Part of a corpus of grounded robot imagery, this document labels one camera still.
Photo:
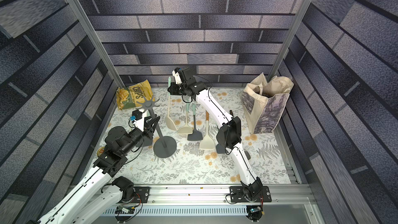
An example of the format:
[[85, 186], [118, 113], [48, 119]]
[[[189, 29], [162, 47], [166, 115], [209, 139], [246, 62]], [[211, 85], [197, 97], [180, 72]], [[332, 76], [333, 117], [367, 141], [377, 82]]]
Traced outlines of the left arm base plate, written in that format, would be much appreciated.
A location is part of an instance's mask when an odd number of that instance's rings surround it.
[[150, 187], [132, 187], [123, 192], [122, 203], [138, 204], [147, 203], [151, 188]]

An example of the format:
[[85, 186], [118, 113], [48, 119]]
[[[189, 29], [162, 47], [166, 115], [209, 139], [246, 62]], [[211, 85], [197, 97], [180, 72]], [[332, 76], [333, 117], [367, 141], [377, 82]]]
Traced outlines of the green handle cream utensil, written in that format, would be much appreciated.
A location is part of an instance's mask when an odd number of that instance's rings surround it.
[[186, 121], [185, 121], [185, 125], [177, 130], [177, 133], [180, 134], [180, 135], [190, 135], [190, 134], [193, 133], [193, 128], [190, 127], [189, 124], [188, 124], [189, 106], [190, 106], [190, 103], [187, 103], [186, 104]]

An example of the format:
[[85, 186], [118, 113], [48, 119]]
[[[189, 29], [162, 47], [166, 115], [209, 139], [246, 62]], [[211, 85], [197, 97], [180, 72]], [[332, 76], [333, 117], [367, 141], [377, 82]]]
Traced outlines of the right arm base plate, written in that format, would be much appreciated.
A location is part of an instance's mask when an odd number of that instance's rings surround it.
[[269, 203], [272, 202], [272, 197], [268, 186], [263, 186], [262, 189], [256, 190], [254, 193], [243, 186], [231, 186], [229, 188], [229, 195], [227, 197], [230, 203]]

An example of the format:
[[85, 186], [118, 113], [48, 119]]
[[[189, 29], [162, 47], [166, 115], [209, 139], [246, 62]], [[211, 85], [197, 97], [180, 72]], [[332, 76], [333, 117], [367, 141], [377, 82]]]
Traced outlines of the green handle grey turner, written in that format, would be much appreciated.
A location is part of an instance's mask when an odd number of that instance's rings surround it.
[[220, 144], [216, 145], [216, 152], [217, 152], [217, 154], [225, 154], [226, 153], [225, 148], [222, 147]]

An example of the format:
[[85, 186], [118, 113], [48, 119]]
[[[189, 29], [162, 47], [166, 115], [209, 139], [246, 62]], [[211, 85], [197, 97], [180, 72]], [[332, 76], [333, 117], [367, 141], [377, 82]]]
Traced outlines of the grey utensil rack stand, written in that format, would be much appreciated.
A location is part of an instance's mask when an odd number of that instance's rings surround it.
[[[152, 119], [156, 119], [157, 116], [154, 113], [153, 108], [158, 107], [155, 103], [159, 100], [154, 101], [153, 99], [154, 96], [152, 96], [150, 100], [145, 100], [139, 109], [143, 109], [144, 112], [149, 111], [150, 117]], [[155, 129], [158, 133], [159, 139], [153, 145], [154, 154], [159, 158], [168, 158], [172, 156], [177, 149], [175, 139], [171, 136], [163, 136], [158, 123], [155, 124]]]

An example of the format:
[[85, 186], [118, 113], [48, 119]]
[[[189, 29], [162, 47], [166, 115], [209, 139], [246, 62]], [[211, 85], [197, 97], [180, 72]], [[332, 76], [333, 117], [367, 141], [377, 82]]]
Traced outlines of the wooden handle white spatula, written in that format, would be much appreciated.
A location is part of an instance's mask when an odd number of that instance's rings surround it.
[[206, 112], [206, 134], [203, 139], [200, 141], [199, 148], [201, 150], [213, 150], [216, 148], [216, 145], [213, 139], [209, 135], [209, 113]]

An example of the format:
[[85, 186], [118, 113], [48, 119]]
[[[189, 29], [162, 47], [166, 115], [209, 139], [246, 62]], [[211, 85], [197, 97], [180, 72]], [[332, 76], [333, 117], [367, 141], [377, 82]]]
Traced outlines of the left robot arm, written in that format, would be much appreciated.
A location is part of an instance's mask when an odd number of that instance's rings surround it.
[[114, 178], [126, 165], [127, 155], [136, 145], [152, 140], [159, 116], [133, 121], [130, 132], [122, 126], [112, 128], [105, 149], [78, 185], [54, 208], [37, 220], [38, 224], [91, 224], [121, 200], [135, 197], [134, 184], [127, 178]]

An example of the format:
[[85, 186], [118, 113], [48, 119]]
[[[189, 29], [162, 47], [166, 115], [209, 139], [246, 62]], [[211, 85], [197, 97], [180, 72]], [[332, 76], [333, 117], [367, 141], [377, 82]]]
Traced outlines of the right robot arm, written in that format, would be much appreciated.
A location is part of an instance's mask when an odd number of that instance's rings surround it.
[[226, 155], [233, 159], [238, 169], [244, 197], [250, 202], [262, 200], [264, 196], [262, 181], [252, 169], [241, 143], [241, 119], [233, 117], [224, 110], [208, 87], [203, 82], [196, 81], [189, 68], [177, 67], [172, 74], [175, 81], [171, 82], [168, 92], [172, 95], [189, 96], [205, 108], [219, 128], [216, 135], [219, 145]]

